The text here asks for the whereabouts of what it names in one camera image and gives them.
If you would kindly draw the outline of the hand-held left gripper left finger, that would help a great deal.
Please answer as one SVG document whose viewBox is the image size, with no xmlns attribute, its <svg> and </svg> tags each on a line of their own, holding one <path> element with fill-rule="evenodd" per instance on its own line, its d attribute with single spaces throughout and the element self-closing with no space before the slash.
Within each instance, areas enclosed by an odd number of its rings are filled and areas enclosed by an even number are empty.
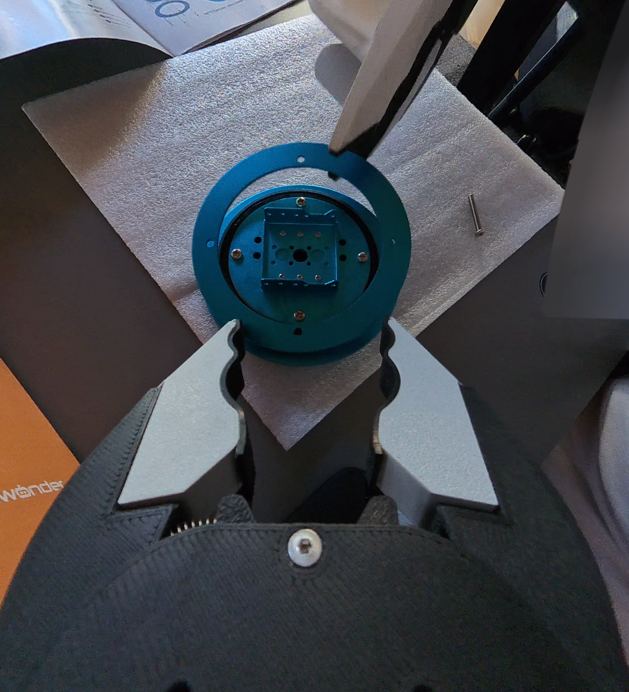
<svg viewBox="0 0 629 692">
<path fill-rule="evenodd" d="M 237 402 L 243 357 L 241 322 L 231 320 L 164 380 L 120 506 L 178 502 L 213 512 L 229 494 L 250 499 L 250 443 Z"/>
</svg>

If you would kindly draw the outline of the white foam sheet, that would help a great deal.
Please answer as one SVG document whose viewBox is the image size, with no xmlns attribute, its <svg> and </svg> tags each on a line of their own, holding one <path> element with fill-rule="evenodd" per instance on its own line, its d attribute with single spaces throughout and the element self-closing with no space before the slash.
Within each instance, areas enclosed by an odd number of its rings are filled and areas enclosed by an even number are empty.
<svg viewBox="0 0 629 692">
<path fill-rule="evenodd" d="M 334 35 L 310 14 L 25 106 L 201 341 L 218 330 L 190 258 L 201 203 L 250 154 L 327 143 L 341 110 L 315 74 L 328 46 Z M 561 208 L 563 189 L 436 70 L 371 163 L 411 226 L 393 316 L 414 336 Z"/>
</svg>

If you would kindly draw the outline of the round blue metal turntable base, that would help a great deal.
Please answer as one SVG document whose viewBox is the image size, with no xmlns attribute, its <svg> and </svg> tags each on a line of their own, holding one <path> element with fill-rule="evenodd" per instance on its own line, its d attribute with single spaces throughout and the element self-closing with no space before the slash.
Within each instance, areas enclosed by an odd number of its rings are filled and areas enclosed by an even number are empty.
<svg viewBox="0 0 629 692">
<path fill-rule="evenodd" d="M 351 355 L 372 327 L 342 341 L 325 321 L 353 305 L 373 279 L 378 220 L 361 203 L 317 186 L 250 196 L 220 229 L 220 266 L 256 316 L 243 318 L 247 347 L 263 359 L 318 365 Z"/>
</svg>

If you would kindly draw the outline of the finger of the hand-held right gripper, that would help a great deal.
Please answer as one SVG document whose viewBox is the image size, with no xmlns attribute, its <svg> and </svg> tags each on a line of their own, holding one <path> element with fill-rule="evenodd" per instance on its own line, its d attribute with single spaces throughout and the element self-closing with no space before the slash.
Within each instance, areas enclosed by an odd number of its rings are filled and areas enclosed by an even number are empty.
<svg viewBox="0 0 629 692">
<path fill-rule="evenodd" d="M 476 1 L 391 1 L 329 142 L 368 158 L 411 106 Z"/>
</svg>

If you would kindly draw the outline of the open printed manual booklet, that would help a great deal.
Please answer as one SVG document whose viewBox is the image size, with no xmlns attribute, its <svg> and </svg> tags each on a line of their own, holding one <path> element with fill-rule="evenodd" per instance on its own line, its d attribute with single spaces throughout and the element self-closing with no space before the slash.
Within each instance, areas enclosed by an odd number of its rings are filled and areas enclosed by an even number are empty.
<svg viewBox="0 0 629 692">
<path fill-rule="evenodd" d="M 0 1 L 0 59 L 74 39 L 135 41 L 180 56 L 309 13 L 306 1 Z"/>
</svg>

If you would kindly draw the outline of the orange cardboard box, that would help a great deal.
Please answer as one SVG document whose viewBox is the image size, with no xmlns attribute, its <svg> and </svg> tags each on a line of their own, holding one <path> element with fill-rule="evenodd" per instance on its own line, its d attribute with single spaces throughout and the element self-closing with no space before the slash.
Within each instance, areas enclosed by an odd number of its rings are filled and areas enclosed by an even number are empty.
<svg viewBox="0 0 629 692">
<path fill-rule="evenodd" d="M 0 602 L 77 462 L 0 358 Z"/>
</svg>

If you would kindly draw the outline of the dark desk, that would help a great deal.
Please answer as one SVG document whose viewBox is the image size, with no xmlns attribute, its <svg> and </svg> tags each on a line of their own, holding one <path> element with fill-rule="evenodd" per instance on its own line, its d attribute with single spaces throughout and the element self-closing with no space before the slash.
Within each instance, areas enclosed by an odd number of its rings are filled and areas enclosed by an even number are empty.
<svg viewBox="0 0 629 692">
<path fill-rule="evenodd" d="M 0 356 L 79 461 L 199 340 L 22 105 L 154 60 L 93 40 L 0 62 Z M 629 321 L 543 315 L 554 225 L 419 335 L 536 462 L 629 349 Z"/>
</svg>

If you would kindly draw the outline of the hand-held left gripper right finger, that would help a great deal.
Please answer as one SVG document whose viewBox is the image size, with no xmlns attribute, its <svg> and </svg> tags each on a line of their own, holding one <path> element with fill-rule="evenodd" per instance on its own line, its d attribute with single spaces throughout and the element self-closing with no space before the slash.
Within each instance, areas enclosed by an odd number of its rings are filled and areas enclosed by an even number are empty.
<svg viewBox="0 0 629 692">
<path fill-rule="evenodd" d="M 457 379 L 392 317 L 380 352 L 386 402 L 372 434 L 376 485 L 414 525 L 428 525 L 438 504 L 496 510 Z"/>
</svg>

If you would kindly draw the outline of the black office chair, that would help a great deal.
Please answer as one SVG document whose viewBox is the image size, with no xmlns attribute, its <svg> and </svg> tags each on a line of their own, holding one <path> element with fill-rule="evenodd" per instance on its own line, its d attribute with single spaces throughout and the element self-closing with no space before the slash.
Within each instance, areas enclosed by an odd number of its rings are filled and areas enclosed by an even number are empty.
<svg viewBox="0 0 629 692">
<path fill-rule="evenodd" d="M 583 27 L 565 1 L 504 1 L 457 87 L 562 184 L 583 117 L 526 101 L 576 45 Z"/>
</svg>

